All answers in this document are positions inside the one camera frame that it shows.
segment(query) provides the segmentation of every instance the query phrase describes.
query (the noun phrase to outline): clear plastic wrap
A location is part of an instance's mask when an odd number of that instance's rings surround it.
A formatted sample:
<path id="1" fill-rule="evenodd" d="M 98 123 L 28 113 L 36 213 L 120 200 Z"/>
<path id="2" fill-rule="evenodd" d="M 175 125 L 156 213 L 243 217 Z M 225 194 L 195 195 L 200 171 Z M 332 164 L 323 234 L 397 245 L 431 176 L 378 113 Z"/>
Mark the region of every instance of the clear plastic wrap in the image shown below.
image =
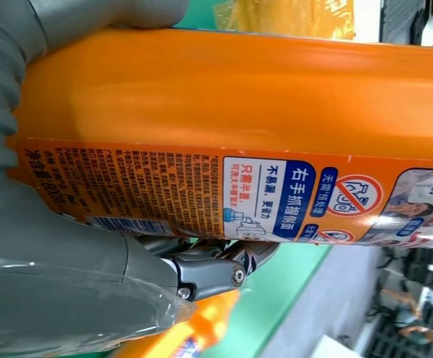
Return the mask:
<path id="1" fill-rule="evenodd" d="M 153 283 L 102 272 L 0 259 L 0 281 L 0 300 L 11 295 L 14 302 L 5 311 L 0 304 L 0 355 L 107 351 L 166 330 L 194 310 Z M 46 297 L 39 297 L 43 292 Z"/>

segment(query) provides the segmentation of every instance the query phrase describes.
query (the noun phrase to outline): red circle icon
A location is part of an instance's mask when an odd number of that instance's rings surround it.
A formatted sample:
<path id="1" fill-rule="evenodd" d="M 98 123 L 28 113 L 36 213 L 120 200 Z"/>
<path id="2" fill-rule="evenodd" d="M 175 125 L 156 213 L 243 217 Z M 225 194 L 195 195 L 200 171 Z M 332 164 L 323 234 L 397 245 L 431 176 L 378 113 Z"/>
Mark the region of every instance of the red circle icon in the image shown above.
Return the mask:
<path id="1" fill-rule="evenodd" d="M 327 211 L 338 216 L 369 213 L 382 200 L 382 187 L 367 175 L 346 175 L 338 179 Z"/>

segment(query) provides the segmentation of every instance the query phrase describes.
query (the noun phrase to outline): blue label banner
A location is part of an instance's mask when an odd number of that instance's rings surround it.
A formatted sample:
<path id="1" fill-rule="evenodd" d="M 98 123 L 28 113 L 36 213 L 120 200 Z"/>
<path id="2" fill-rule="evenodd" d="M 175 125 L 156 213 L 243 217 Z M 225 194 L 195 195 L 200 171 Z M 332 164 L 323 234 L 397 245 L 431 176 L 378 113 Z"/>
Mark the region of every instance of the blue label banner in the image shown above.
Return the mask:
<path id="1" fill-rule="evenodd" d="M 296 237 L 306 215 L 315 180 L 316 172 L 311 164 L 299 160 L 287 161 L 273 233 L 283 239 Z"/>

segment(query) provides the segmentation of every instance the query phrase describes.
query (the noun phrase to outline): screw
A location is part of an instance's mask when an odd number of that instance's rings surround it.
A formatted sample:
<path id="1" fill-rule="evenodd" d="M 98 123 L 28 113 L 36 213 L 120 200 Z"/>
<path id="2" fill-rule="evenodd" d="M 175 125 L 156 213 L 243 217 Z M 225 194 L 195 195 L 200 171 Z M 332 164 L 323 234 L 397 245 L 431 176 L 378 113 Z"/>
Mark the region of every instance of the screw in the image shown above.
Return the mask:
<path id="1" fill-rule="evenodd" d="M 236 267 L 233 272 L 232 281 L 237 287 L 241 286 L 245 280 L 245 272 L 240 267 Z"/>
<path id="2" fill-rule="evenodd" d="M 192 292 L 190 289 L 187 287 L 182 287 L 177 291 L 177 296 L 181 298 L 182 300 L 187 300 L 191 293 Z"/>

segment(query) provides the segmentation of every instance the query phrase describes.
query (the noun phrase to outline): bottle label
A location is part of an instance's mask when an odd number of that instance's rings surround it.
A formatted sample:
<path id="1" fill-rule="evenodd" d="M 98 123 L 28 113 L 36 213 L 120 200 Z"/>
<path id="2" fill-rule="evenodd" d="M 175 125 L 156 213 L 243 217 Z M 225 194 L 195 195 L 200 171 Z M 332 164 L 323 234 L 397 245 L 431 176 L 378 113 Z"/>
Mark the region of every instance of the bottle label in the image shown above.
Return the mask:
<path id="1" fill-rule="evenodd" d="M 104 230 L 433 247 L 433 161 L 27 139 L 52 210 Z"/>

